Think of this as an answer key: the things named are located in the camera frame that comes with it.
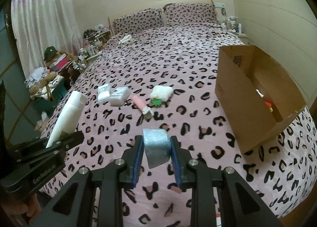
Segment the wooden headboard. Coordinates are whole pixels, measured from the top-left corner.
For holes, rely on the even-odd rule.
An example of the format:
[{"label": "wooden headboard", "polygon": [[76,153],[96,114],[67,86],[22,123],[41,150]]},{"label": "wooden headboard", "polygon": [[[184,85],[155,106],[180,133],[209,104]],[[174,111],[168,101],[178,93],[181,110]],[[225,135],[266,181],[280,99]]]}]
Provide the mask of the wooden headboard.
[{"label": "wooden headboard", "polygon": [[[111,15],[108,17],[108,24],[109,24],[109,28],[111,30],[112,35],[114,35],[114,30],[112,27],[112,22],[114,19],[121,17],[121,16],[125,16],[127,14],[131,14],[131,13],[135,13],[135,12],[139,12],[148,8],[161,8],[162,12],[164,11],[164,6],[167,4],[173,4],[173,3],[207,3],[207,4],[214,4],[214,2],[212,0],[161,0],[161,1],[157,1],[157,2],[152,2],[152,3],[144,3],[144,4],[139,4],[130,8],[127,8],[123,11],[120,11],[114,15]],[[162,13],[163,16],[163,22],[164,24],[166,24],[166,15],[164,13]]]}]

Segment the light blue package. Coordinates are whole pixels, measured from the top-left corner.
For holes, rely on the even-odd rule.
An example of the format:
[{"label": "light blue package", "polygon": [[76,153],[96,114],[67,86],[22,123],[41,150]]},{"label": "light blue package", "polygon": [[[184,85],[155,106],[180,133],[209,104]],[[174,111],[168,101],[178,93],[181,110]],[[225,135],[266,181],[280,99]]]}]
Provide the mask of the light blue package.
[{"label": "light blue package", "polygon": [[164,129],[143,129],[144,150],[149,168],[167,163],[171,158],[171,141]]}]

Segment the bottle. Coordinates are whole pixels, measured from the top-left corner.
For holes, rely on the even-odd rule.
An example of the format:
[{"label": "bottle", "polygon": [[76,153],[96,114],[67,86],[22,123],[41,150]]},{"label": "bottle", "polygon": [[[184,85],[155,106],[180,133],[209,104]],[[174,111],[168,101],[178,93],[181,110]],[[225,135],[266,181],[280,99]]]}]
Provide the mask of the bottle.
[{"label": "bottle", "polygon": [[96,46],[93,46],[93,50],[94,50],[95,55],[99,53],[99,50],[97,49]]},{"label": "bottle", "polygon": [[91,51],[90,45],[86,46],[85,49],[86,49],[87,53],[89,54],[89,56],[93,55],[93,52]]},{"label": "bottle", "polygon": [[95,46],[91,45],[91,51],[92,51],[93,55],[96,54]]},{"label": "bottle", "polygon": [[73,91],[60,116],[58,117],[55,126],[47,142],[46,148],[50,147],[54,141],[71,134],[75,131],[78,120],[87,102],[87,98],[78,91]]},{"label": "bottle", "polygon": [[239,34],[242,34],[242,26],[241,26],[241,23],[239,23],[239,25],[238,25],[238,30],[239,30]]}]

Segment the leopard print pillow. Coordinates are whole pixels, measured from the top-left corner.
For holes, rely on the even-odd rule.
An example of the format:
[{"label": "leopard print pillow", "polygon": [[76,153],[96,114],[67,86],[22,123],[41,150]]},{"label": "leopard print pillow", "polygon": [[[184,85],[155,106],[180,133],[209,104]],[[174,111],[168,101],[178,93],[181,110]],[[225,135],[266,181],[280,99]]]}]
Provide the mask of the leopard print pillow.
[{"label": "leopard print pillow", "polygon": [[143,30],[159,28],[164,25],[160,8],[149,8],[144,11],[128,14],[113,21],[115,34],[120,32],[137,34]]},{"label": "leopard print pillow", "polygon": [[217,23],[216,8],[213,4],[169,4],[165,6],[164,12],[168,25],[196,22]]}]

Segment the red object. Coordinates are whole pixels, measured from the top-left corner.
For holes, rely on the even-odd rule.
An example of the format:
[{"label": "red object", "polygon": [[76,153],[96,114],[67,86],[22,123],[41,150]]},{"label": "red object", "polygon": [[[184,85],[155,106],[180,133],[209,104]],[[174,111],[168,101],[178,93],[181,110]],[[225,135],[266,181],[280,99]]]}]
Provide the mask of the red object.
[{"label": "red object", "polygon": [[58,64],[56,65],[58,69],[61,69],[65,64],[68,63],[67,58],[63,58],[61,61],[58,62]]},{"label": "red object", "polygon": [[272,104],[270,102],[265,102],[267,107],[272,107]]}]

